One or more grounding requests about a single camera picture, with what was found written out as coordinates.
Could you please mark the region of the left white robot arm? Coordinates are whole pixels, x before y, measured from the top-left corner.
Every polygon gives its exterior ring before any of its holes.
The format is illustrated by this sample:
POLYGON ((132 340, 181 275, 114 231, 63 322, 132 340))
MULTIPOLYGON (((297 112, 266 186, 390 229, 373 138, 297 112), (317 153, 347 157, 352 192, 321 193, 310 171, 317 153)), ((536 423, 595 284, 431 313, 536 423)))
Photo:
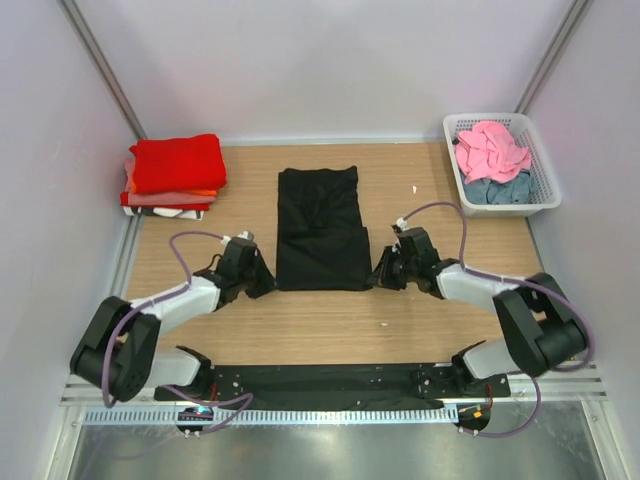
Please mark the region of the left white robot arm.
POLYGON ((178 326, 217 312, 244 294, 260 298, 275 289, 252 233, 220 237, 224 247, 211 263, 187 272, 181 284, 155 296, 104 299, 70 359, 73 375, 101 390, 111 407, 146 388, 158 400, 209 401, 215 396, 214 367, 185 347, 159 351, 158 340, 178 326))

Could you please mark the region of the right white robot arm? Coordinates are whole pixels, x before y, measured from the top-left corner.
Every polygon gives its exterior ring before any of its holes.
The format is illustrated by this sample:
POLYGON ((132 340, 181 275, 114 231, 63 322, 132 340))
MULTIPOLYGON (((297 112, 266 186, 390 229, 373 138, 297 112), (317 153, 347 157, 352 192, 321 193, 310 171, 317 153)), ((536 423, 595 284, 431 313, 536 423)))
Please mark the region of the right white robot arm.
POLYGON ((459 259, 442 259, 421 228, 396 227, 396 243, 384 248, 367 279, 370 286, 404 290, 410 283, 441 300, 461 301, 497 316, 502 336, 469 346, 451 359, 445 391, 480 396, 487 387, 520 372, 533 378, 552 372, 574 372, 591 351, 587 328, 571 309, 555 279, 538 273, 526 279, 472 270, 459 259))

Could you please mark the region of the black t-shirt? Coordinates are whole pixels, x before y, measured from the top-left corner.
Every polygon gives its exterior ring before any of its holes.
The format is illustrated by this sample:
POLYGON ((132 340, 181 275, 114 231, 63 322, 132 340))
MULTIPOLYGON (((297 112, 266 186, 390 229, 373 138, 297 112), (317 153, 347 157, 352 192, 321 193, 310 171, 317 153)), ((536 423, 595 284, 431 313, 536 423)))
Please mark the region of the black t-shirt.
POLYGON ((358 202, 358 170, 278 175, 276 283, 282 291, 366 291, 369 232, 358 202))

